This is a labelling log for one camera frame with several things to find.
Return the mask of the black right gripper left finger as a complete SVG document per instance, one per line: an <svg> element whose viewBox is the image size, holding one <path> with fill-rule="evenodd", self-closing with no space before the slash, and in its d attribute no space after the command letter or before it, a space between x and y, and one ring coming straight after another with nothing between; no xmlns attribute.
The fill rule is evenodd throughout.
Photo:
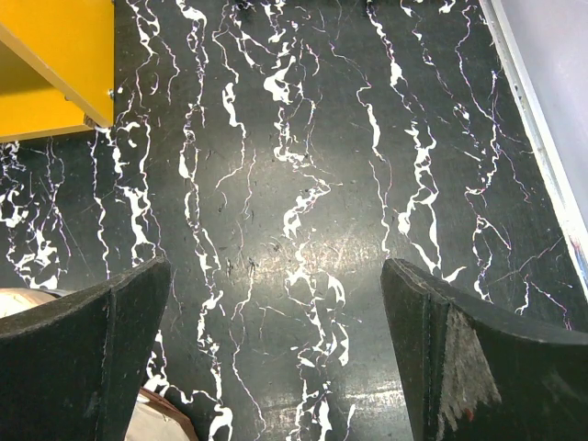
<svg viewBox="0 0 588 441"><path fill-rule="evenodd" d="M156 257L2 319L2 439L123 439L171 278Z"/></svg>

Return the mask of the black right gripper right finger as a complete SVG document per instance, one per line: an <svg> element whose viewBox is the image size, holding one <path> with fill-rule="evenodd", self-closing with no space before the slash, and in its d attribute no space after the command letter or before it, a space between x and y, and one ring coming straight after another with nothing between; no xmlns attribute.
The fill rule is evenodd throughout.
<svg viewBox="0 0 588 441"><path fill-rule="evenodd" d="M388 259L380 284L413 437L584 440L587 336Z"/></svg>

